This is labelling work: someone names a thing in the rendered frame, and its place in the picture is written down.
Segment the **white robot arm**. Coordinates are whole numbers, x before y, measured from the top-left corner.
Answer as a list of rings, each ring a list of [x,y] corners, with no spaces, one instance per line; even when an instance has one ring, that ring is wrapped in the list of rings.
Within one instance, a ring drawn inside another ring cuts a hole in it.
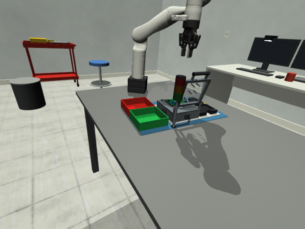
[[[149,36],[173,25],[177,21],[200,21],[202,7],[207,5],[210,1],[211,0],[187,0],[186,7],[168,7],[149,22],[135,28],[132,32],[132,39],[134,40],[132,78],[144,78],[147,39]]]

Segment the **red bin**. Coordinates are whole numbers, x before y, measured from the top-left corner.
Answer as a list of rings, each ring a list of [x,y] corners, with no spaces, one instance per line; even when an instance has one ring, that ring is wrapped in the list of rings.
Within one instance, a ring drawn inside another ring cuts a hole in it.
[[[146,97],[121,99],[121,107],[129,116],[129,110],[155,106]]]

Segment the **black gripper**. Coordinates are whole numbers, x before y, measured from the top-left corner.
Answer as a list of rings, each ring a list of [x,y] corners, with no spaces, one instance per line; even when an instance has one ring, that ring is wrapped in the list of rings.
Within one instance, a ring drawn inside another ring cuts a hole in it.
[[[187,20],[183,21],[183,33],[179,33],[179,46],[181,46],[181,56],[185,56],[186,46],[188,44],[187,58],[192,57],[193,49],[196,49],[201,35],[197,34],[199,29],[199,20]],[[182,42],[182,44],[181,44]],[[194,46],[195,45],[195,46]]]

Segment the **green circuit board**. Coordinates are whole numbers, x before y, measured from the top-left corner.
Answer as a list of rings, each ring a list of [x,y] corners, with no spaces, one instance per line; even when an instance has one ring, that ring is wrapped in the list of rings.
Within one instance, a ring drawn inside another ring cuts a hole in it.
[[[171,105],[175,105],[175,100],[173,100],[173,99],[169,99],[169,100],[166,100],[167,102],[169,102]]]

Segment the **green bin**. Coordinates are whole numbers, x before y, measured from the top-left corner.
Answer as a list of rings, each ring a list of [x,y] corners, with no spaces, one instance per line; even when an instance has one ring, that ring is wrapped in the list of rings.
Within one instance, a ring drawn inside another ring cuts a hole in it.
[[[156,106],[132,109],[129,118],[139,131],[167,126],[169,117]]]

